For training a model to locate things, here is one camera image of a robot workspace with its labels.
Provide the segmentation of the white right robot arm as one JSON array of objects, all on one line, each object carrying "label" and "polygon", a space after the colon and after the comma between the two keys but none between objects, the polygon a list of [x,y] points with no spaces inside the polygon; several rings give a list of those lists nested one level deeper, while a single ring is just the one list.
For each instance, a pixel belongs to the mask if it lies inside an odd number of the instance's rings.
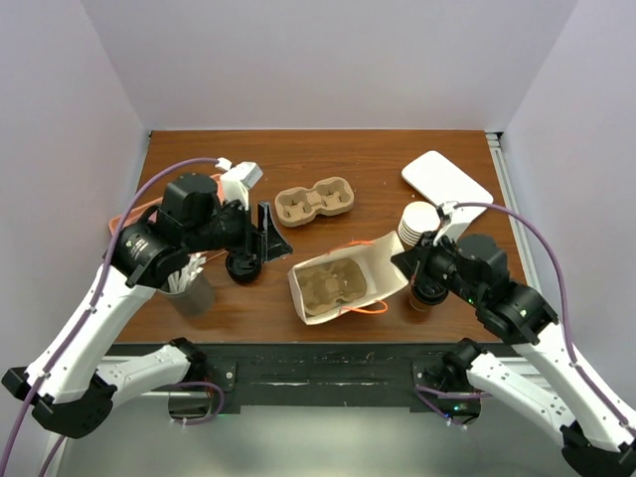
[{"label": "white right robot arm", "polygon": [[475,310],[484,328],[526,358],[550,384],[545,390],[465,338],[423,373],[417,391],[465,399],[490,396],[539,427],[581,476],[635,473],[635,411],[603,384],[584,377],[586,362],[570,357],[564,316],[536,289],[511,278],[506,253],[488,236],[453,241],[422,235],[394,255],[416,298],[438,304],[454,294]]}]

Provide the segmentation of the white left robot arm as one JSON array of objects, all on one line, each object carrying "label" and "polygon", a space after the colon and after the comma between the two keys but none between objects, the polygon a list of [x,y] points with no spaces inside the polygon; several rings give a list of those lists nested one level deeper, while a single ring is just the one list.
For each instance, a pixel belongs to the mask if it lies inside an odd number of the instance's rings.
[{"label": "white left robot arm", "polygon": [[228,275],[247,283],[264,263],[292,252],[269,203],[259,203],[255,212],[249,207],[249,191],[259,178],[184,174],[136,221],[118,225],[88,294],[54,342],[29,366],[11,368],[2,379],[36,422],[82,438],[132,398],[177,384],[194,390],[204,382],[208,358],[185,338],[112,369],[100,363],[130,318],[192,254],[226,251]]}]

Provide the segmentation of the single paper coffee cup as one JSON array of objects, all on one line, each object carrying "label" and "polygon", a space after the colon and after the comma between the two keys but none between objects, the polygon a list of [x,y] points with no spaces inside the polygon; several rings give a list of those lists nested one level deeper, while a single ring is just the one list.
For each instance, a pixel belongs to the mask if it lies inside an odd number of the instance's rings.
[{"label": "single paper coffee cup", "polygon": [[439,305],[445,300],[444,296],[433,298],[432,300],[424,299],[420,300],[416,295],[410,294],[408,296],[408,303],[411,308],[419,313],[427,313],[434,306]]}]

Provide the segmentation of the brown paper takeout bag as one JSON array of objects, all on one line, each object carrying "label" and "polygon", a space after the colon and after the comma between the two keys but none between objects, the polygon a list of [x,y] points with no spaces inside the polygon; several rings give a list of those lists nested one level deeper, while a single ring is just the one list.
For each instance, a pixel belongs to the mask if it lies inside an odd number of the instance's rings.
[{"label": "brown paper takeout bag", "polygon": [[[385,300],[408,285],[392,263],[404,252],[396,232],[373,240],[354,240],[320,256],[297,263],[288,272],[297,315],[308,326],[346,313],[384,313]],[[371,307],[382,307],[373,310]]]}]

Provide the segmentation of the black plastic cup lid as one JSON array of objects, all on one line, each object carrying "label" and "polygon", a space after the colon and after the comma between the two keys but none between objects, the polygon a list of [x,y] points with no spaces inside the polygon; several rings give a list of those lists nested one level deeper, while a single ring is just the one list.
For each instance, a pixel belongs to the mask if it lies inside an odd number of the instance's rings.
[{"label": "black plastic cup lid", "polygon": [[436,306],[448,296],[448,290],[436,282],[415,282],[411,287],[413,297],[426,305]]}]

